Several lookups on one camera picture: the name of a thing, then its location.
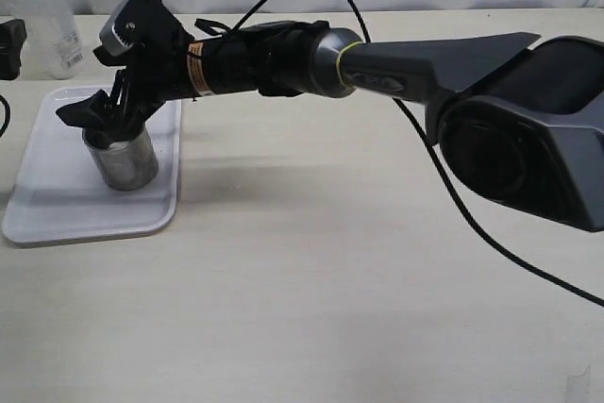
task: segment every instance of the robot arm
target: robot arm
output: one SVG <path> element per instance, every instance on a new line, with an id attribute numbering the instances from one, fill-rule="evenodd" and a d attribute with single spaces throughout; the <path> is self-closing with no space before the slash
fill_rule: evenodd
<path id="1" fill-rule="evenodd" d="M 136 137 L 174 99 L 368 90 L 424 105 L 430 143 L 479 195 L 604 230 L 604 43 L 560 37 L 530 49 L 540 38 L 530 33 L 365 43 L 324 21 L 199 26 L 214 36 L 196 41 L 161 0 L 125 0 L 95 50 L 122 67 L 111 93 L 58 116 L 111 143 Z"/>

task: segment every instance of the black wire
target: black wire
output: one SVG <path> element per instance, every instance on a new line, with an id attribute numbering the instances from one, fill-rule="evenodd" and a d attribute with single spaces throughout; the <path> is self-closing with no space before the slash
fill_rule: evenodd
<path id="1" fill-rule="evenodd" d="M 10 123 L 10 104 L 4 96 L 0 95 L 0 104 L 4 106 L 4 122 L 0 126 L 0 137 L 7 131 L 8 124 Z"/>
<path id="2" fill-rule="evenodd" d="M 250 9 L 243 16 L 243 18 L 231 29 L 231 31 L 227 32 L 227 34 L 232 33 L 234 31 L 238 30 L 239 28 L 241 28 L 242 25 L 245 24 L 245 22 L 268 1 L 269 0 L 260 0 L 252 9 Z M 359 22 L 359 26 L 361 27 L 362 34 L 363 34 L 365 41 L 371 42 L 371 37 L 369 35 L 369 31 L 367 30 L 365 21 L 363 20 L 362 15 L 359 12 L 359 9 L 357 8 L 355 2 L 353 0 L 346 0 L 346 2 L 348 2 L 348 5 L 350 5 L 355 16 L 357 17 L 357 21 Z M 479 235 L 479 237 L 485 243 L 487 243 L 489 246 L 491 246 L 494 250 L 496 250 L 499 254 L 501 254 L 506 259 L 508 259 L 511 262 L 513 262 L 514 264 L 520 266 L 522 269 L 532 273 L 533 275 L 535 275 L 537 277 L 547 280 L 548 282 L 551 282 L 554 285 L 557 285 L 572 294 L 582 297 L 583 299 L 586 299 L 587 301 L 593 302 L 594 304 L 597 304 L 598 306 L 604 308 L 604 299 L 602 299 L 598 296 L 595 296 L 594 294 L 588 293 L 588 292 L 582 290 L 581 288 L 578 288 L 575 285 L 572 285 L 571 283 L 568 283 L 567 281 L 562 280 L 561 278 L 556 277 L 552 274 L 549 274 L 548 272 L 536 267 L 533 264 L 530 264 L 528 261 L 521 259 L 517 255 L 513 254 L 508 248 L 506 248 L 505 246 L 500 244 L 498 241 L 496 241 L 489 233 L 487 233 L 484 230 L 484 228 L 482 228 L 482 226 L 476 221 L 476 219 L 474 219 L 474 217 L 470 213 L 470 210 L 463 203 L 463 200 L 461 200 L 459 193 L 453 186 L 451 179 L 449 178 L 448 174 L 446 173 L 445 167 L 443 166 L 443 164 L 441 163 L 441 160 L 438 158 L 436 152 L 430 145 L 426 132 L 424 132 L 424 129 L 422 129 L 422 127 L 420 126 L 420 124 L 417 121 L 417 119 L 415 118 L 415 116 L 412 114 L 410 109 L 404 104 L 404 102 L 402 100 L 400 100 L 398 98 L 393 98 L 393 100 L 396 103 L 396 105 L 398 106 L 398 108 L 405 114 L 405 116 L 410 121 L 411 125 L 413 126 L 413 129 L 415 129 L 415 132 L 422 140 L 422 143 L 424 144 L 424 147 L 428 151 L 428 155 L 429 155 L 430 159 L 432 160 L 434 167 L 436 167 L 436 171 L 438 172 L 439 176 L 441 177 L 441 180 L 443 181 L 443 183 L 446 187 L 446 190 L 448 191 L 449 195 L 451 196 L 451 199 L 455 203 L 455 206 L 460 211 L 461 216 L 463 217 L 463 219 L 465 219 L 465 221 L 468 223 L 468 225 Z"/>

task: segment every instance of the white tray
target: white tray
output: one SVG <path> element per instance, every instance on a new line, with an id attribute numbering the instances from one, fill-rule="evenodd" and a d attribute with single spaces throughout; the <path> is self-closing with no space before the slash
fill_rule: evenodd
<path id="1" fill-rule="evenodd" d="M 66 88 L 42 100 L 8 202 L 4 235 L 16 244 L 98 240 L 149 234 L 176 211 L 180 154 L 179 101 L 166 103 L 147 122 L 159 173 L 144 188 L 119 193 L 104 183 L 81 139 L 55 110 L 108 87 Z"/>

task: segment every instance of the beige table surface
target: beige table surface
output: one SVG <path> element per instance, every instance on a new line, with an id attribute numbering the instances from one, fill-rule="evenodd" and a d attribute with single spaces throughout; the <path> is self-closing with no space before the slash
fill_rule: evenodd
<path id="1" fill-rule="evenodd" d="M 346 14 L 288 17 L 355 26 Z M 367 18 L 376 41 L 517 30 L 604 40 L 595 9 Z M 0 216 L 42 97 L 111 81 L 91 54 L 104 21 L 78 18 L 78 77 L 42 80 L 26 49 L 23 76 L 0 82 L 14 110 Z M 155 236 L 0 242 L 2 403 L 557 403 L 588 365 L 590 401 L 604 401 L 604 310 L 478 239 L 389 99 L 186 103 L 181 167 L 176 218 Z M 512 250 L 604 294 L 603 235 L 462 194 Z"/>

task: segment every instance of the silver cup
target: silver cup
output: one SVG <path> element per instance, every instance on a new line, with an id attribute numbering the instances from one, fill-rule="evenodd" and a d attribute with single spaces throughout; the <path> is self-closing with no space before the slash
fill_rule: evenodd
<path id="1" fill-rule="evenodd" d="M 135 191 L 158 174 L 158 157 L 145 126 L 136 139 L 128 142 L 108 143 L 87 129 L 83 131 L 82 139 L 103 180 L 115 191 Z"/>

